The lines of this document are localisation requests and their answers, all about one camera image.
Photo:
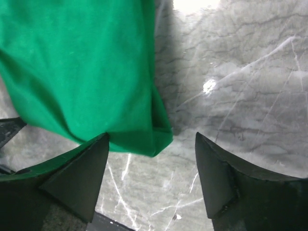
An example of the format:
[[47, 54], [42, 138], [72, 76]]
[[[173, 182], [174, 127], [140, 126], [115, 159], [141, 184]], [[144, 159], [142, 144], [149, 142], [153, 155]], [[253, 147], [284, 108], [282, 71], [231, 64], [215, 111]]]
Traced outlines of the green t shirt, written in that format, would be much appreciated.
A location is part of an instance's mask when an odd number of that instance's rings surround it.
[[153, 0], [3, 0], [0, 75], [28, 124], [149, 157], [173, 140], [155, 77]]

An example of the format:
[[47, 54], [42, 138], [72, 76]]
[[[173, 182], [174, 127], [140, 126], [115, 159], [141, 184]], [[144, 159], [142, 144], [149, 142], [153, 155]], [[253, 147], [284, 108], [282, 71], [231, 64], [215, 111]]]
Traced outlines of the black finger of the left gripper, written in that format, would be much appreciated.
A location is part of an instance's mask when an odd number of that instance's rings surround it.
[[0, 120], [0, 148], [10, 141], [26, 123], [20, 117]]

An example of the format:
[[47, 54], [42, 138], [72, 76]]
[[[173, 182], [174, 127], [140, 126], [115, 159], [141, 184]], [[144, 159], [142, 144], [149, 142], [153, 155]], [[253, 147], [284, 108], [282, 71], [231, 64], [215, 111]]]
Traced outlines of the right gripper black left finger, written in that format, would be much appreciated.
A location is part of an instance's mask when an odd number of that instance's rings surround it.
[[0, 177], [3, 231], [84, 231], [92, 222], [109, 153], [107, 134]]

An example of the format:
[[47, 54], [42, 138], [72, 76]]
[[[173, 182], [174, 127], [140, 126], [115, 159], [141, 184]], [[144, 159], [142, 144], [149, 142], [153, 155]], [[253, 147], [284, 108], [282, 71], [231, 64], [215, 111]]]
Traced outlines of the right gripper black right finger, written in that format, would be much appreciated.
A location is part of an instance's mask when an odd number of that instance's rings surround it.
[[197, 133], [207, 217], [217, 231], [305, 231], [308, 180], [256, 166]]

